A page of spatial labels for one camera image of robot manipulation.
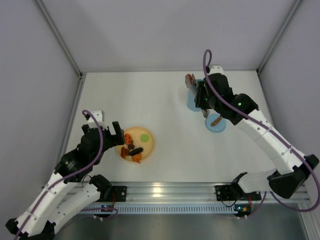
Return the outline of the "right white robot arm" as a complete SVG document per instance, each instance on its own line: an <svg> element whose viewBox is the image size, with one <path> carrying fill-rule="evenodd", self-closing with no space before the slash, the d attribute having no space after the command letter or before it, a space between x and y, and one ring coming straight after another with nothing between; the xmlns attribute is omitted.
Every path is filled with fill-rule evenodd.
<svg viewBox="0 0 320 240"><path fill-rule="evenodd" d="M240 173L231 184L237 191L273 192L289 199L319 164L315 155L305 155L283 139L248 95L234 94L221 73L198 82L194 102L197 108L216 111L247 134L275 166L268 171Z"/></svg>

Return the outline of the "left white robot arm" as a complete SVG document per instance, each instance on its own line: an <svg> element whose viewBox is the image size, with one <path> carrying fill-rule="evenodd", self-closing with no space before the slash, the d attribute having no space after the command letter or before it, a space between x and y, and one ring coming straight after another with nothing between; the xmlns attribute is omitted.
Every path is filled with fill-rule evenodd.
<svg viewBox="0 0 320 240"><path fill-rule="evenodd" d="M83 136L77 147L64 154L48 183L36 200L19 217L11 218L6 228L17 240L52 240L55 235L85 207L109 197L112 184L101 174L91 177L78 193L63 202L64 197L100 163L105 151L124 144L124 130L112 122L115 134L108 127L81 128Z"/></svg>

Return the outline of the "spotted orange chicken wing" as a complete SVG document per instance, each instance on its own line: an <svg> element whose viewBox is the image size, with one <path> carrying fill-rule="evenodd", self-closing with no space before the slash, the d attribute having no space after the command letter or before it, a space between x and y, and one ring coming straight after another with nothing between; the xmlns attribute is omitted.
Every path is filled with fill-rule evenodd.
<svg viewBox="0 0 320 240"><path fill-rule="evenodd" d="M193 85L193 86L196 86L197 85L197 82L196 82L196 78L194 76L194 74L187 74L185 76L185 81L188 82L190 85Z"/></svg>

